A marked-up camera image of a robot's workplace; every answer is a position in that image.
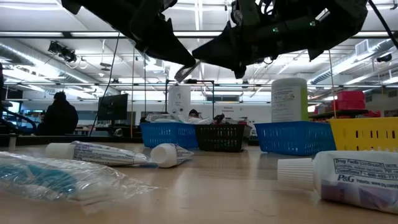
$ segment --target plastic bag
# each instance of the plastic bag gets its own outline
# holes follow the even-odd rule
[[[213,122],[212,119],[200,119],[200,118],[189,118],[188,123],[190,124],[211,124]]]
[[[149,114],[146,118],[149,122],[181,122],[186,123],[184,116],[180,114]]]
[[[0,152],[0,190],[35,200],[79,203],[86,213],[154,189],[102,165]]]

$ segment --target blue plastic basket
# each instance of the blue plastic basket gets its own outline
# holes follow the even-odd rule
[[[336,150],[330,124],[310,121],[255,124],[261,151],[309,156]]]
[[[193,124],[185,123],[141,123],[145,147],[156,147],[162,143],[174,143],[185,149],[198,147]]]

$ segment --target white toothpaste tube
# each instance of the white toothpaste tube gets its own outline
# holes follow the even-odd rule
[[[160,144],[150,152],[150,158],[161,168],[169,168],[180,165],[186,161],[193,152],[190,152],[176,144]]]
[[[73,159],[106,166],[148,163],[148,158],[141,153],[80,141],[50,143],[45,149],[45,155],[53,159]]]
[[[316,190],[321,198],[398,214],[398,153],[326,151],[312,160],[281,159],[282,185]]]
[[[92,162],[106,166],[128,166],[156,163],[161,168],[180,165],[190,152],[175,144],[160,144],[151,151],[151,159],[147,156],[115,147],[102,146],[87,142],[50,143],[45,149],[45,155],[53,159],[73,159]]]

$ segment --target wooden table surface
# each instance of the wooden table surface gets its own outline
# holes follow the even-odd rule
[[[142,151],[140,144],[110,146]],[[17,153],[42,156],[43,146]],[[277,160],[248,147],[242,153],[196,152],[171,169],[124,167],[121,172],[157,190],[86,215],[79,205],[36,202],[1,194],[0,223],[397,223],[398,215],[320,200],[317,194],[277,185]]]

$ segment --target toothpaste tube cap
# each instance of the toothpaste tube cap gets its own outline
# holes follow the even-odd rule
[[[161,168],[177,165],[177,150],[173,144],[160,144],[150,152],[150,158]]]
[[[50,143],[45,148],[45,156],[52,159],[72,159],[73,153],[69,150],[70,143]]]
[[[314,190],[312,159],[279,159],[278,183],[286,187]]]

